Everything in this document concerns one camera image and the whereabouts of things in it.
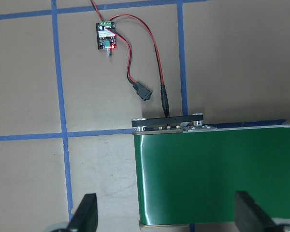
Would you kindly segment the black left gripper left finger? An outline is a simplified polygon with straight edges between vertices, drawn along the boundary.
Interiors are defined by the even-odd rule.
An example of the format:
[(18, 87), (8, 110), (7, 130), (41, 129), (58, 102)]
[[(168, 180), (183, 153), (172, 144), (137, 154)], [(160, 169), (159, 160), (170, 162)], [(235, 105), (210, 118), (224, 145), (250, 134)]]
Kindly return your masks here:
[(68, 224), (68, 232), (95, 232), (98, 227), (98, 204), (96, 193), (85, 194)]

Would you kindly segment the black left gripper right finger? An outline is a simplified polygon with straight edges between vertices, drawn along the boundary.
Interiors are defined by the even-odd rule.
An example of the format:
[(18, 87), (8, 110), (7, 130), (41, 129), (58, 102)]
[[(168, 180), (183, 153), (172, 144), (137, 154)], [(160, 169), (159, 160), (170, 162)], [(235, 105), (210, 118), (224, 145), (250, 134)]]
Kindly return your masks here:
[(282, 231), (246, 191), (234, 195), (234, 222), (240, 232)]

